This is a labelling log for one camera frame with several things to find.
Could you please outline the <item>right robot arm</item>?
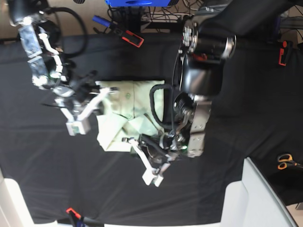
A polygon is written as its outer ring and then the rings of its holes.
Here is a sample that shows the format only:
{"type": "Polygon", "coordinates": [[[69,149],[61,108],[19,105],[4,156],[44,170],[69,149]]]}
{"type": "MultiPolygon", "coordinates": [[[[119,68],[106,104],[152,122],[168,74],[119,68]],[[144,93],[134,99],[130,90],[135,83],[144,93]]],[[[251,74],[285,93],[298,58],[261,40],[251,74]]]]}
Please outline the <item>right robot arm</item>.
{"type": "Polygon", "coordinates": [[[82,18],[66,7],[50,7],[46,0],[8,0],[10,24],[18,26],[19,39],[28,57],[32,83],[40,90],[55,94],[54,107],[61,110],[67,119],[69,135],[85,135],[91,127],[89,117],[100,112],[100,103],[115,87],[102,87],[97,81],[98,72],[85,75],[74,72],[72,58],[85,52],[88,32],[82,18]],[[48,16],[58,12],[71,14],[83,32],[83,45],[73,53],[65,53],[61,25],[48,16]]]}

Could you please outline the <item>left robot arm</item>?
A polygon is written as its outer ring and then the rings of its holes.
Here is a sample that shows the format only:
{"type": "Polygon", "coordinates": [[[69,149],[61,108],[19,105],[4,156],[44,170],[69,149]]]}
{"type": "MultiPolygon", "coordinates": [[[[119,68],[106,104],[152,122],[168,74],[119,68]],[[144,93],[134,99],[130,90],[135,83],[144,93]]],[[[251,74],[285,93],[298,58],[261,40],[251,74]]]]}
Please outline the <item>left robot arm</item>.
{"type": "Polygon", "coordinates": [[[146,167],[143,180],[160,186],[164,172],[185,150],[188,157],[202,155],[206,124],[210,115],[233,119],[231,108],[248,115],[265,113],[281,116],[303,110],[303,64],[296,63],[292,43],[270,39],[267,28],[280,27],[280,16],[300,0],[231,0],[217,15],[202,22],[188,20],[183,28],[182,44],[177,55],[171,84],[150,89],[150,106],[159,89],[170,96],[172,119],[168,130],[156,140],[148,135],[128,139],[146,167]]]}

